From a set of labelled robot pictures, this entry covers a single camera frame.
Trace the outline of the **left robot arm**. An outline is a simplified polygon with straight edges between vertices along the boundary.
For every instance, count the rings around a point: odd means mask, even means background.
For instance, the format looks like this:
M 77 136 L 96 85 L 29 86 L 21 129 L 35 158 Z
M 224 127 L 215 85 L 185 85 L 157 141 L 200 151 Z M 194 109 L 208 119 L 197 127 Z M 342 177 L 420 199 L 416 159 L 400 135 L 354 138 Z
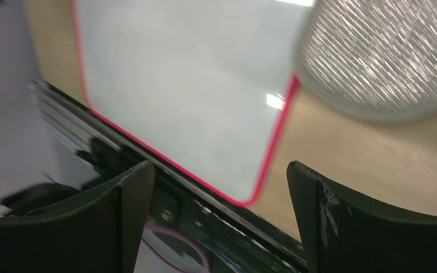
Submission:
M 7 208 L 2 216 L 22 217 L 30 215 L 33 210 L 63 201 L 101 185 L 144 159 L 128 146 L 121 146 L 116 150 L 96 137 L 90 140 L 90 151 L 77 150 L 75 155 L 91 164 L 98 176 L 79 184 L 77 187 L 60 184 L 49 179 L 48 182 L 36 183 L 5 195 L 0 198 L 0 205 Z

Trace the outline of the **white board with pink rim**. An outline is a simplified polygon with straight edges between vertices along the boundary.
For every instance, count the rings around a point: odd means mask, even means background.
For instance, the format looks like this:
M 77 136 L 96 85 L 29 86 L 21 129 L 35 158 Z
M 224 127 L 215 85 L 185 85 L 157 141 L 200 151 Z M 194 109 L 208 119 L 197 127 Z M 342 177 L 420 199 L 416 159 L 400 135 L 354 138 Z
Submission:
M 314 1 L 72 1 L 86 103 L 229 202 L 257 198 Z

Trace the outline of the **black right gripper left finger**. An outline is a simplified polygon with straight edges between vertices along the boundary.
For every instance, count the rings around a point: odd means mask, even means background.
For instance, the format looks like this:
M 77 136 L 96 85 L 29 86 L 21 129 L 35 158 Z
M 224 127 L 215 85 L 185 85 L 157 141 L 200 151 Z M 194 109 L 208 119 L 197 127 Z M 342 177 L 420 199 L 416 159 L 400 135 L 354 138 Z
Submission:
M 144 161 L 25 216 L 0 218 L 0 272 L 133 272 L 155 181 Z

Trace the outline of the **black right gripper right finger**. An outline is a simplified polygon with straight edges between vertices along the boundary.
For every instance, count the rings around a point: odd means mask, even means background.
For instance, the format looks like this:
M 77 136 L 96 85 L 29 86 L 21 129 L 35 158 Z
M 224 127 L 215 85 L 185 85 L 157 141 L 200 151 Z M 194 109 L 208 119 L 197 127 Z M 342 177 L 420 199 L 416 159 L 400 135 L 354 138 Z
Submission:
M 286 176 L 309 272 L 437 272 L 437 216 L 374 199 L 297 161 Z

